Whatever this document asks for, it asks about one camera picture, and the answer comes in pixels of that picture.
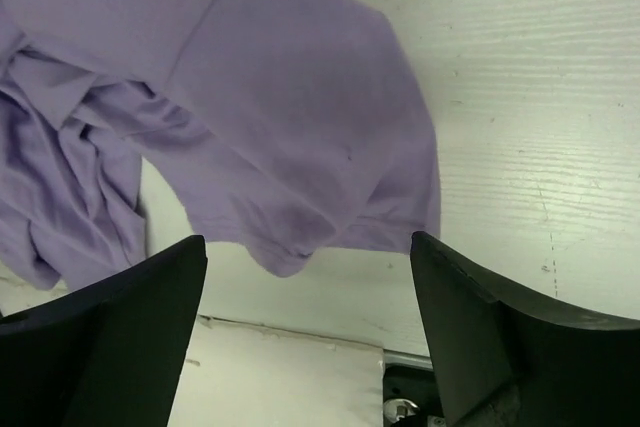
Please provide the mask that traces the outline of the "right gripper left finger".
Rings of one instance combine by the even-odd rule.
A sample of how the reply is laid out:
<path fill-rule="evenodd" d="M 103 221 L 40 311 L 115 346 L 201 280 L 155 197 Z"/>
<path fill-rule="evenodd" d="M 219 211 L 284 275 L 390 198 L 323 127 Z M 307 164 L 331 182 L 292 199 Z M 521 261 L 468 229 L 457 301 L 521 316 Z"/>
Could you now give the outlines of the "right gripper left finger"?
<path fill-rule="evenodd" d="M 204 239 L 192 235 L 2 318 L 2 425 L 167 425 L 206 270 Z"/>

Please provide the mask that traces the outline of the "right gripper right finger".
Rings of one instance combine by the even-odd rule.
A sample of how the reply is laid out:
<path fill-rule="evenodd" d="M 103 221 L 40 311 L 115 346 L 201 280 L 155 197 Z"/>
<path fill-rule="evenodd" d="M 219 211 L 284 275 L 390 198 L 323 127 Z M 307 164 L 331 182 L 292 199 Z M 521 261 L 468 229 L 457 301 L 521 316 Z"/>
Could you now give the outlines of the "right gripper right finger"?
<path fill-rule="evenodd" d="M 539 293 L 425 232 L 410 263 L 447 425 L 638 425 L 638 321 Z"/>

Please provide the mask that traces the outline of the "purple t shirt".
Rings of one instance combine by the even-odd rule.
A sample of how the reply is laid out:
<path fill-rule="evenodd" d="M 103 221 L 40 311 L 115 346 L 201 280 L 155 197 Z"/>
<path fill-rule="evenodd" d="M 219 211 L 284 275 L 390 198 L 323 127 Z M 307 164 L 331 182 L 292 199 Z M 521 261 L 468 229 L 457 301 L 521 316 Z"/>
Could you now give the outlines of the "purple t shirt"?
<path fill-rule="evenodd" d="M 441 230 L 434 126 L 357 0 L 1 0 L 1 260 L 79 289 L 146 258 L 141 167 L 288 277 Z"/>

